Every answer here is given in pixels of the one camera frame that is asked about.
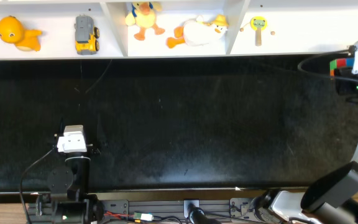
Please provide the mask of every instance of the black tabletop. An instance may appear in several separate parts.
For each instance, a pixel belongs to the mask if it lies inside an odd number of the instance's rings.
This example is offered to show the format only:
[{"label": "black tabletop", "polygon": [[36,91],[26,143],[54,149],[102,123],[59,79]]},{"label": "black tabletop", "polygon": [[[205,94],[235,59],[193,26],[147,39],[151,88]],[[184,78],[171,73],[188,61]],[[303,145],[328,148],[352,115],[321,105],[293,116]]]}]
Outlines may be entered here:
[{"label": "black tabletop", "polygon": [[[350,161],[358,106],[327,80],[281,69],[299,60],[113,60],[87,94],[108,60],[0,62],[0,192],[17,191],[61,119],[89,141],[99,120],[108,147],[92,157],[93,191],[310,184]],[[47,157],[24,189],[46,189],[63,163]]]}]

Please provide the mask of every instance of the wooden floor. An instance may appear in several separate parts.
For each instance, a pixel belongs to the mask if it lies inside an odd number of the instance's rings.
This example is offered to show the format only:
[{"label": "wooden floor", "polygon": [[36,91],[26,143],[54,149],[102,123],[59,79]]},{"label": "wooden floor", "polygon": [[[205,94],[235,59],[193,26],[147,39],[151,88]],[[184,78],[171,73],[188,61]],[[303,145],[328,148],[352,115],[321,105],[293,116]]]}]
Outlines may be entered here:
[{"label": "wooden floor", "polygon": [[[234,197],[255,197],[257,195],[260,195],[261,191],[254,190],[254,191],[248,191],[246,194],[244,192],[233,192],[229,195],[227,192],[221,192],[216,194],[211,194],[211,192],[208,192],[208,194],[201,194],[200,192],[193,192],[193,195],[200,195],[199,199],[202,200],[212,200],[213,198],[215,200],[225,200],[230,199]],[[158,192],[157,198],[155,198],[156,193],[150,193],[150,192],[133,192],[133,193],[115,193],[115,194],[98,194],[98,197],[100,199],[110,199],[110,200],[120,200],[120,199],[127,199],[127,200],[179,200],[176,199],[176,197],[181,197],[181,194],[173,194],[173,193],[163,193]],[[354,199],[358,201],[358,194],[355,195]],[[24,224],[25,216],[23,211],[23,206],[19,203],[10,203],[10,204],[2,204],[0,203],[0,223],[9,223],[9,224]]]}]

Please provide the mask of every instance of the rubik's cube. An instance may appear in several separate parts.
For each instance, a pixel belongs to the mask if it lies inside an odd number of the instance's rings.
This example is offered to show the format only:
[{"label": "rubik's cube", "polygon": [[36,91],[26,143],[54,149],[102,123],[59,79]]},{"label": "rubik's cube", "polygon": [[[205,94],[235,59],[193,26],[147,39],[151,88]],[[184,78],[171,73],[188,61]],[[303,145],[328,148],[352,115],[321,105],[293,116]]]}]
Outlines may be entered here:
[{"label": "rubik's cube", "polygon": [[354,58],[339,58],[329,63],[329,75],[334,76],[334,70],[343,67],[353,67]]}]

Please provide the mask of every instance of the duck beak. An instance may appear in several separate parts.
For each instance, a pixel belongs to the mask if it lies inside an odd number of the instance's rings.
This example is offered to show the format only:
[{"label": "duck beak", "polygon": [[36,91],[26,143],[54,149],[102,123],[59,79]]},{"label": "duck beak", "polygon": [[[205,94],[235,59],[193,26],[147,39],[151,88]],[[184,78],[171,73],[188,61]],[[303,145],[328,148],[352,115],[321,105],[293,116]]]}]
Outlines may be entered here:
[{"label": "duck beak", "polygon": [[145,14],[145,15],[149,15],[149,14],[150,14],[150,6],[149,6],[149,3],[148,3],[148,2],[142,3],[142,4],[139,6],[139,9],[140,9],[140,11],[141,11],[142,14]]}]

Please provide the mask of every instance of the white duck plush toy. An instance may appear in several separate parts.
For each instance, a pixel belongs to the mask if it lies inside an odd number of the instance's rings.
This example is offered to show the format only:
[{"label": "white duck plush toy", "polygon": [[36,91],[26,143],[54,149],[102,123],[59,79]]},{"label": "white duck plush toy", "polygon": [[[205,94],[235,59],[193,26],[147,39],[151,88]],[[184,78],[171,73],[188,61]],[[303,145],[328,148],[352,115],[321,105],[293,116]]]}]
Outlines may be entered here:
[{"label": "white duck plush toy", "polygon": [[183,26],[177,27],[174,30],[176,38],[169,37],[167,45],[170,49],[178,44],[205,45],[222,38],[228,27],[229,24],[224,15],[218,15],[211,23],[204,22],[203,17],[198,16],[196,19],[186,21]]}]

